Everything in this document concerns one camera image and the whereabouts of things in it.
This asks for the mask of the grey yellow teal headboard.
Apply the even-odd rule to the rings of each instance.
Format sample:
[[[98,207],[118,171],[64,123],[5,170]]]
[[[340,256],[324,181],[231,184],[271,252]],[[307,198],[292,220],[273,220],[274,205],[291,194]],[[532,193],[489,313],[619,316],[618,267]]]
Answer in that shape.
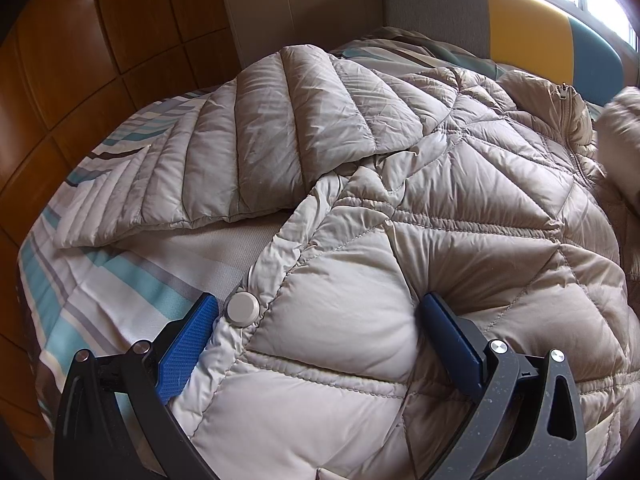
[[[634,72],[593,27],[544,0],[383,0],[384,23],[453,44],[604,105]]]

